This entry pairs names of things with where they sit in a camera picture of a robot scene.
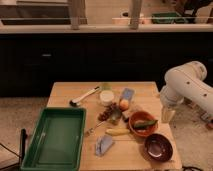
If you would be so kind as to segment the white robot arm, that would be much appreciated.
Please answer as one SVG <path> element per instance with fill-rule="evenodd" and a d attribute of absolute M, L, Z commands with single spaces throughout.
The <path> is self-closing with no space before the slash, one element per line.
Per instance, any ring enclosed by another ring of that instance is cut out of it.
<path fill-rule="evenodd" d="M 163 110 L 181 104 L 187 98 L 205 111 L 206 121 L 213 121 L 213 87 L 204 83 L 207 76 L 205 65 L 191 61 L 169 69 L 164 76 L 165 85 L 159 97 Z"/>

